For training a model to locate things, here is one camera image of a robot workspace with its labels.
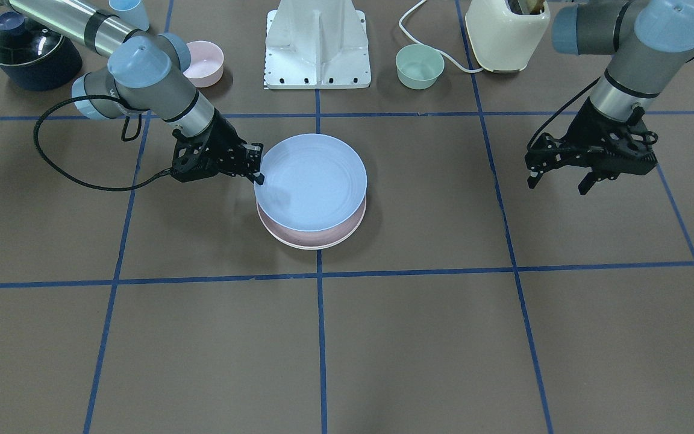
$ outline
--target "light blue joint cap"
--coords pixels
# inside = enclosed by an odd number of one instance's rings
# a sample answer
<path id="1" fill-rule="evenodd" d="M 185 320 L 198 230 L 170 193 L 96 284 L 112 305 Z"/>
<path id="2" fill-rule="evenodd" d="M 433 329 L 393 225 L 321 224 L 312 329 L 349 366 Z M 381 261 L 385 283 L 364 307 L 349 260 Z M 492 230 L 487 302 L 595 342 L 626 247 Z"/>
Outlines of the light blue joint cap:
<path id="1" fill-rule="evenodd" d="M 652 0 L 636 17 L 634 32 L 661 52 L 694 49 L 694 0 Z"/>
<path id="2" fill-rule="evenodd" d="M 159 83 L 173 63 L 144 36 L 133 36 L 108 58 L 108 71 L 119 84 L 141 89 Z"/>
<path id="3" fill-rule="evenodd" d="M 192 53 L 189 52 L 189 47 L 184 42 L 184 39 L 180 38 L 175 33 L 160 33 L 160 36 L 165 36 L 165 39 L 170 41 L 170 44 L 176 49 L 181 72 L 186 71 L 192 64 Z"/>
<path id="4" fill-rule="evenodd" d="M 75 98 L 86 95 L 87 91 L 85 90 L 85 76 L 82 76 L 75 80 L 74 85 L 71 86 L 71 97 Z M 110 119 L 96 110 L 96 106 L 93 106 L 93 103 L 90 102 L 89 99 L 85 99 L 85 101 L 77 101 L 74 103 L 74 106 L 80 111 L 80 113 L 82 113 L 82 115 L 85 116 L 85 118 L 89 118 L 94 121 Z"/>
<path id="5" fill-rule="evenodd" d="M 563 54 L 580 55 L 578 47 L 578 6 L 562 8 L 553 21 L 553 48 Z"/>

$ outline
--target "light blue cup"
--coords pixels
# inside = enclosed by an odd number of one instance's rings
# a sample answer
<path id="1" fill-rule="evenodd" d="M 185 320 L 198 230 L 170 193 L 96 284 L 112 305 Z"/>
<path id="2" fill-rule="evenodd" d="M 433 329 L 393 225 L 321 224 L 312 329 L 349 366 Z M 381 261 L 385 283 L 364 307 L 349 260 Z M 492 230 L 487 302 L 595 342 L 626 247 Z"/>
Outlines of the light blue cup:
<path id="1" fill-rule="evenodd" d="M 146 7 L 142 0 L 108 0 L 108 7 L 112 8 L 114 14 L 121 17 L 124 22 L 144 32 L 149 30 L 149 16 L 146 14 Z"/>
<path id="2" fill-rule="evenodd" d="M 396 68 L 403 85 L 415 90 L 427 89 L 443 72 L 443 56 L 423 44 L 405 46 L 396 55 Z"/>

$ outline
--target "light blue plate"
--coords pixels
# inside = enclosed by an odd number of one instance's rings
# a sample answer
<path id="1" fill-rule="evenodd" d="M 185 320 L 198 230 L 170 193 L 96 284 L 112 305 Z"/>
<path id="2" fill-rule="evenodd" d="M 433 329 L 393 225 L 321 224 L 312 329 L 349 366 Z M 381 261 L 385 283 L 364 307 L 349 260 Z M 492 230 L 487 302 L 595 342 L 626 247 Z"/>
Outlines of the light blue plate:
<path id="1" fill-rule="evenodd" d="M 264 184 L 256 200 L 278 225 L 329 230 L 349 219 L 366 196 L 366 167 L 347 143 L 301 134 L 273 146 L 261 159 Z"/>

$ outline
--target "white plastic bracket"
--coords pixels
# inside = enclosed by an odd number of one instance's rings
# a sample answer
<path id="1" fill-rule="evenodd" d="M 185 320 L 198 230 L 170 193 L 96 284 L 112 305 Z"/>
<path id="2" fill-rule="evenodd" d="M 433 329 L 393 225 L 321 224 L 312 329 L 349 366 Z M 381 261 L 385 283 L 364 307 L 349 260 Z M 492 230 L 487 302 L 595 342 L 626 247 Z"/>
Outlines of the white plastic bracket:
<path id="1" fill-rule="evenodd" d="M 351 0 L 281 0 L 267 14 L 264 87 L 358 89 L 371 83 L 366 14 Z"/>

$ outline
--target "pink bowl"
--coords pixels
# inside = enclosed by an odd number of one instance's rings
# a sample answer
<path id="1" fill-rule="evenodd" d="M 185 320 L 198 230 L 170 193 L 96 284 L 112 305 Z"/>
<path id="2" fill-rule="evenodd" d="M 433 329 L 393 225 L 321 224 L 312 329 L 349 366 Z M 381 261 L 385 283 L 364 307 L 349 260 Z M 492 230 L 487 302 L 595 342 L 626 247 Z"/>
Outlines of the pink bowl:
<path id="1" fill-rule="evenodd" d="M 209 41 L 192 41 L 187 47 L 192 63 L 184 71 L 184 76 L 196 87 L 216 84 L 224 74 L 224 52 Z"/>
<path id="2" fill-rule="evenodd" d="M 303 250 L 328 249 L 328 247 L 333 247 L 344 241 L 358 229 L 360 223 L 363 222 L 363 215 L 366 214 L 366 197 L 363 197 L 363 202 L 347 220 L 333 228 L 322 231 L 290 230 L 286 226 L 279 225 L 270 219 L 258 203 L 256 204 L 256 210 L 264 228 L 267 228 L 267 231 L 282 244 Z"/>

